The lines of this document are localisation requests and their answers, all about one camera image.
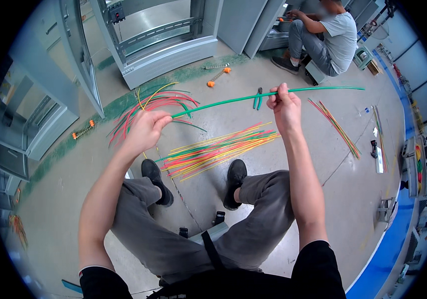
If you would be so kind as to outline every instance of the hand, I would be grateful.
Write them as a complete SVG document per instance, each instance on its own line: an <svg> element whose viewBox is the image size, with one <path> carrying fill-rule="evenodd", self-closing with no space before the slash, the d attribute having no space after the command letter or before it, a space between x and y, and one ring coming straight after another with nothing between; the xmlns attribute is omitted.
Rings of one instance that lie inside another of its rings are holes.
<svg viewBox="0 0 427 299"><path fill-rule="evenodd" d="M141 152L154 147L162 129L171 122L172 117L168 112L139 111L121 149L127 152L130 158L135 158Z"/></svg>
<svg viewBox="0 0 427 299"><path fill-rule="evenodd" d="M292 9L290 11L287 11L287 13L285 14L287 17L289 18L294 18L296 16L298 16L300 14L300 11L298 9Z"/></svg>
<svg viewBox="0 0 427 299"><path fill-rule="evenodd" d="M301 105L302 101L293 92L288 92L287 83L270 89L278 94L269 96L267 106L275 114L277 128L283 138L294 132L301 132Z"/></svg>

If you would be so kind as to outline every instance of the green-handled pliers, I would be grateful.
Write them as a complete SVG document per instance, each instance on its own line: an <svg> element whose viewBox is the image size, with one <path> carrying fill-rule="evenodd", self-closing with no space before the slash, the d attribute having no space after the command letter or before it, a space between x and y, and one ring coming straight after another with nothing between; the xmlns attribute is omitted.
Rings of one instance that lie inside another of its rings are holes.
<svg viewBox="0 0 427 299"><path fill-rule="evenodd" d="M257 94L261 95L263 93L262 87L258 88ZM257 98L253 99L253 109L255 109L255 104L257 104ZM260 105L262 104L262 97L258 97L258 105L257 105L257 110L260 109Z"/></svg>

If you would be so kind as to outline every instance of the gray pants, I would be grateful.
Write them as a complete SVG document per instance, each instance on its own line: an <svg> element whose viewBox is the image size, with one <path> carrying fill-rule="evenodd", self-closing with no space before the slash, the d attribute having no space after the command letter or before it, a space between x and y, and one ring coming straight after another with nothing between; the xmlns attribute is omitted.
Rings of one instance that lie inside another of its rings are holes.
<svg viewBox="0 0 427 299"><path fill-rule="evenodd" d="M331 58L328 50L323 41L318 37L306 30L305 24L301 20L294 20L290 24L288 31L288 45L290 49L290 56L292 58L300 59L302 54L302 45L305 47L306 52L318 68L331 77L338 74L335 72L331 65Z"/></svg>
<svg viewBox="0 0 427 299"><path fill-rule="evenodd" d="M260 271L258 267L295 218L288 171L247 176L239 198L244 204L254 205L253 211L230 227L214 245L226 268ZM149 178L125 180L111 229L114 235L142 265L167 283L212 270L203 245L163 228L150 216L147 207L157 200L158 191Z"/></svg>

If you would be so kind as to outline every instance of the cardboard box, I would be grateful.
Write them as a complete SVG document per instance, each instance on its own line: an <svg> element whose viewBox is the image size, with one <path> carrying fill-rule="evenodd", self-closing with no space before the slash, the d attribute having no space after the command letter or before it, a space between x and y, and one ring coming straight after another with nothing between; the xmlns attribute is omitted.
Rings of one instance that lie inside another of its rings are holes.
<svg viewBox="0 0 427 299"><path fill-rule="evenodd" d="M373 75L376 75L378 73L383 74L383 69L378 66L378 63L376 63L375 59L370 61L370 63L368 63L366 67L372 72Z"/></svg>

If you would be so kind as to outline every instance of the man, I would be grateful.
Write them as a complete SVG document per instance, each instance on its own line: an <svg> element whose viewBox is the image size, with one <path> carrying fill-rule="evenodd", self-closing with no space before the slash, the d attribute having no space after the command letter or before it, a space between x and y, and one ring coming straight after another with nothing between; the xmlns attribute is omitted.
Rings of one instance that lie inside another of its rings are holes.
<svg viewBox="0 0 427 299"><path fill-rule="evenodd" d="M235 160L228 170L223 204L230 210L242 204L255 207L215 242L204 233L205 246L166 230L149 215L149 205L173 202L153 161L143 161L142 178L124 180L134 159L155 146L162 128L172 121L163 111L138 115L82 206L79 276L84 298L130 298L104 248L109 229L169 284L149 298L345 298L326 236L322 188L300 125L301 101L288 93L285 83L270 90L274 91L278 95L270 96L267 106L282 134L289 171L247 176L245 164ZM292 278L262 273L259 266L295 218L300 253Z"/></svg>
<svg viewBox="0 0 427 299"><path fill-rule="evenodd" d="M325 75L335 77L348 69L357 48L355 20L341 0L320 0L320 3L319 13L305 14L298 9L287 13L298 17L290 24L288 33L290 58L272 57L273 64L297 75L303 45ZM324 42L317 33L324 33Z"/></svg>

